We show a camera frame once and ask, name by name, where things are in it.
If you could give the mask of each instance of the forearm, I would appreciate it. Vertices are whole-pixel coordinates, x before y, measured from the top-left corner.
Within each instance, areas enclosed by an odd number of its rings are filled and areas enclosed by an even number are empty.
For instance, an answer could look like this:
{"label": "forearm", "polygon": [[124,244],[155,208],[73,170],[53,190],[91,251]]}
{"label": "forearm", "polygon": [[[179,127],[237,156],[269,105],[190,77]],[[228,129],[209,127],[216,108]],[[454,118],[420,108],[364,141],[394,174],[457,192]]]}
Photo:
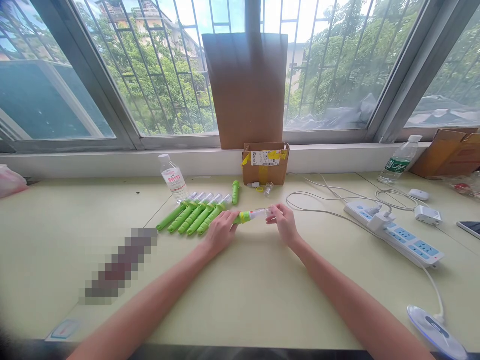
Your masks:
{"label": "forearm", "polygon": [[303,239],[295,241],[291,249],[374,359],[434,359],[429,350],[391,312],[321,257]]}
{"label": "forearm", "polygon": [[150,337],[214,256],[207,243],[202,242],[190,255],[127,302],[87,338],[69,359],[128,359]]}

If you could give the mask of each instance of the white plastic bag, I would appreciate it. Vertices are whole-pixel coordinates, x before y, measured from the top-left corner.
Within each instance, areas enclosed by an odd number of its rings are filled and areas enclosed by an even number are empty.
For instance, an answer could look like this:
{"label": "white plastic bag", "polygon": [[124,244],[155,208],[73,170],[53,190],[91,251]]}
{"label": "white plastic bag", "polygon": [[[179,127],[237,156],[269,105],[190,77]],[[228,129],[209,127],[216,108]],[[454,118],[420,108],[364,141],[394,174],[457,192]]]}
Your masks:
{"label": "white plastic bag", "polygon": [[7,165],[0,164],[0,199],[27,190],[27,181]]}

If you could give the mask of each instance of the sky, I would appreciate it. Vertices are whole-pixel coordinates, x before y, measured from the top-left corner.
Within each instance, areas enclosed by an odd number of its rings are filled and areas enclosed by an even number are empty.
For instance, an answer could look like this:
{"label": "sky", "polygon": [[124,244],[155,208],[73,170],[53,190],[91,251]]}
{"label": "sky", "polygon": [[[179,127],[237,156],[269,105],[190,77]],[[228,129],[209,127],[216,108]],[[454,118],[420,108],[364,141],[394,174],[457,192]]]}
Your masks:
{"label": "sky", "polygon": [[[37,14],[35,8],[26,0],[16,0],[18,5],[22,8],[28,19],[40,26],[34,15]],[[100,8],[95,4],[95,0],[87,0],[94,12],[95,16],[101,16]],[[233,33],[242,33],[245,31],[245,1],[248,0],[230,0],[230,22],[231,31]],[[338,0],[337,6],[345,5],[349,0]],[[366,0],[362,6],[361,13],[367,14],[370,1]],[[186,29],[185,31],[192,37],[193,40],[199,43],[202,41],[202,34],[212,34],[212,15],[210,12],[209,0],[193,0],[195,6],[196,20],[198,23],[198,30],[200,32],[200,39],[197,36],[195,29]],[[318,5],[317,19],[324,17],[324,12],[332,7],[335,0],[320,0]],[[123,0],[123,4],[127,12],[131,12],[132,8],[138,8],[138,0]],[[174,0],[158,0],[160,9],[173,21],[177,20],[177,13],[175,11]],[[195,25],[195,17],[192,7],[192,0],[176,0],[178,8],[178,15],[183,25]],[[262,32],[265,33],[279,33],[280,32],[280,15],[283,20],[296,20],[299,15],[298,32],[296,22],[283,23],[281,26],[281,33],[288,35],[288,42],[297,44],[306,43],[312,36],[312,27],[314,25],[315,8],[317,0],[283,0],[283,9],[281,7],[281,0],[261,0],[261,17],[263,20],[263,10],[265,7],[265,24],[262,27]],[[228,23],[229,12],[227,8],[227,0],[211,0],[211,7],[213,19],[215,23]],[[325,29],[328,29],[329,23],[327,21],[315,22],[314,33],[318,34]],[[230,29],[228,26],[216,26],[216,33],[228,33]],[[10,42],[6,39],[0,39],[0,45],[8,50],[13,50]]]}

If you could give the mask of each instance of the cardboard box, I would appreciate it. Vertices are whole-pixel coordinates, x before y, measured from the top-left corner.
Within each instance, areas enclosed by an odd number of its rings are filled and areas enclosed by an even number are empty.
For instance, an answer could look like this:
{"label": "cardboard box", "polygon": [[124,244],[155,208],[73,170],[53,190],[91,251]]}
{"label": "cardboard box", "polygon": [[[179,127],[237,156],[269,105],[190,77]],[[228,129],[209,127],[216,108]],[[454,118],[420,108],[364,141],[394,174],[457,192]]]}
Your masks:
{"label": "cardboard box", "polygon": [[287,176],[290,146],[286,142],[247,143],[243,152],[243,184],[268,182],[283,185]]}
{"label": "cardboard box", "polygon": [[439,130],[410,172],[422,178],[470,175],[480,167],[478,129]]}
{"label": "cardboard box", "polygon": [[281,142],[288,36],[221,33],[202,38],[221,148]]}

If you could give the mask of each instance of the hand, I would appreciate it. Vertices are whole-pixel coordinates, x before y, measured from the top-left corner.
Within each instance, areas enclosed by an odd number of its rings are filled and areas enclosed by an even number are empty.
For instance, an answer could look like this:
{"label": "hand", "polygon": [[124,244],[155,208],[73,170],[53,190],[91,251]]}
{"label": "hand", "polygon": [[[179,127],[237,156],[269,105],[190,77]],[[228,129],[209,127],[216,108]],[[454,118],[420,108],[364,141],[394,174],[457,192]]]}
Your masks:
{"label": "hand", "polygon": [[266,218],[267,225],[276,224],[281,239],[291,248],[302,239],[295,225],[294,212],[282,203],[271,205],[270,209],[272,215]]}
{"label": "hand", "polygon": [[222,211],[210,224],[205,243],[208,244],[213,256],[221,253],[234,241],[239,224],[234,220],[240,211]]}

